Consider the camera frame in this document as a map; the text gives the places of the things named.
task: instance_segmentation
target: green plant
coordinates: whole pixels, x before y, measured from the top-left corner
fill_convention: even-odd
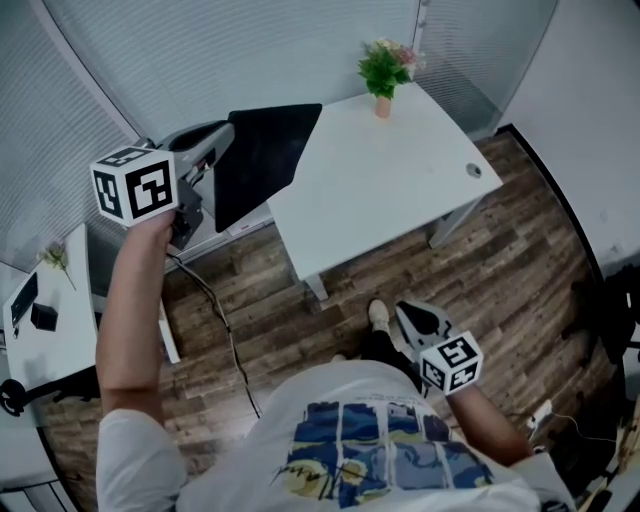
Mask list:
[[[49,247],[47,247],[40,253],[40,258],[51,265],[53,268],[59,268],[60,270],[62,270],[71,283],[71,286],[73,286],[73,289],[76,289],[73,281],[71,280],[71,277],[69,277],[69,273],[67,272],[69,259],[67,258],[67,251],[64,245],[55,242],[52,243]]]
[[[413,50],[388,39],[378,39],[365,45],[365,55],[366,59],[359,62],[359,75],[375,97],[391,100],[397,85],[411,81],[409,72],[417,63]]]

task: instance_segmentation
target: leg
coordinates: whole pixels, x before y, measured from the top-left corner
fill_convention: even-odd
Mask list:
[[[378,361],[400,370],[411,379],[416,389],[422,391],[422,381],[411,368],[411,361],[398,352],[389,336],[389,313],[381,300],[374,300],[369,306],[371,335],[362,347],[362,359]]]
[[[580,316],[580,313],[578,313],[578,316],[576,316],[575,320],[571,322],[569,325],[567,325],[562,331],[561,333],[562,339],[566,340],[573,333],[579,332],[582,329],[586,329],[586,328],[587,328],[586,319],[582,318]]]
[[[583,368],[589,366],[599,339],[600,337],[598,336],[598,332],[593,328],[593,326],[591,326],[591,328],[589,329],[589,346],[587,347],[587,355],[582,361],[580,361],[580,366],[582,366]]]
[[[311,291],[315,293],[318,300],[327,300],[329,295],[327,295],[327,290],[324,289],[324,284],[322,284],[322,279],[318,274],[314,274],[305,279]]]
[[[436,247],[442,245],[445,238],[447,238],[453,232],[453,230],[456,229],[464,221],[467,215],[471,213],[471,210],[473,210],[480,202],[480,199],[482,198],[471,201],[470,203],[467,203],[460,208],[456,208],[447,216],[446,219],[441,220],[438,229],[429,240],[429,247],[435,249]]]

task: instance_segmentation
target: pink flowers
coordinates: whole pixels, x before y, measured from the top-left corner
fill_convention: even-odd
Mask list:
[[[418,62],[418,55],[411,48],[385,38],[377,39],[374,44],[386,48],[407,71],[415,71],[417,67],[421,67]]]

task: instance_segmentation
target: hand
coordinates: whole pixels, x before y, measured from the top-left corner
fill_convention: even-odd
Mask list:
[[[135,239],[154,239],[166,246],[171,240],[171,224],[176,216],[175,210],[160,213],[129,229],[129,237]]]

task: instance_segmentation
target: potted plant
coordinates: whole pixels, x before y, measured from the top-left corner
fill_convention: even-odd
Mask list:
[[[378,39],[365,44],[366,58],[359,62],[360,75],[367,89],[377,98],[376,115],[387,118],[391,114],[391,100],[398,85],[411,81],[411,73],[418,65],[416,53],[390,39]]]

